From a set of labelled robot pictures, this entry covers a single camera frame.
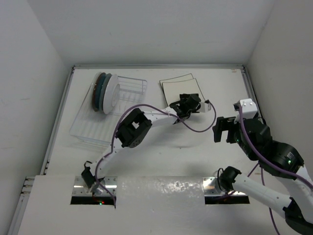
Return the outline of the square cream plate black rim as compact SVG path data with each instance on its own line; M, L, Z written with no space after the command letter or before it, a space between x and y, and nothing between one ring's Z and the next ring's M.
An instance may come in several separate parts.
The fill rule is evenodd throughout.
M173 102L179 101L180 94L198 94L201 102L205 101L205 98L195 78L186 81L165 82L163 83L163 90L165 100L168 105Z

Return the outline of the red teal floral plate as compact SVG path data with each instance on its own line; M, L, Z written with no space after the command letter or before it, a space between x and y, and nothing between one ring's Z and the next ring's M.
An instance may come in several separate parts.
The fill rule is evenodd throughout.
M113 74L106 86L103 98L103 112L109 114L116 106L119 98L120 84L117 74Z

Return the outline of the blue white floral plate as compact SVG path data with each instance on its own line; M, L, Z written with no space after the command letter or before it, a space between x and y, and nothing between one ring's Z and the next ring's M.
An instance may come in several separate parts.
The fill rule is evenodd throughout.
M107 84L111 78L111 73L101 73L97 79L97 87L95 94L96 111L103 110L103 99Z

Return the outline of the teal blossom plate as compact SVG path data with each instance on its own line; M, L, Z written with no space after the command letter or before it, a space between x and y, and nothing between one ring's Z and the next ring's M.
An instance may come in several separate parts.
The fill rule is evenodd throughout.
M106 78L106 73L100 73L95 81L94 88L93 88L93 93L92 93L92 108L95 112L99 111L99 104L100 104L100 95L101 95L101 90L102 86L104 83L104 80Z

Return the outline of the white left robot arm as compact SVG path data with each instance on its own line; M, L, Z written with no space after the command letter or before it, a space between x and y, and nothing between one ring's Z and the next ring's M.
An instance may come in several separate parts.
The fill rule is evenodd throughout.
M165 109L139 104L129 108L118 121L112 135L110 147L97 161L84 164L81 173L85 185L93 194L108 191L101 182L101 171L109 166L113 157L123 148L135 148L142 143L149 130L167 124L177 124L190 118L192 113L208 111L208 103L202 102L198 94L181 94L180 100Z

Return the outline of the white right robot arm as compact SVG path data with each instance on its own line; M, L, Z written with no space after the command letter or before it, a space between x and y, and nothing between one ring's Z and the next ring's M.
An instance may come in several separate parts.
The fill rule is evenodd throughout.
M281 216L301 235L313 233L313 182L304 160L291 145L275 141L270 128L257 118L237 121L219 117L213 127L214 141L227 132L227 143L236 143L261 169L256 182L240 170L228 166L219 171L217 184L225 192L239 191Z

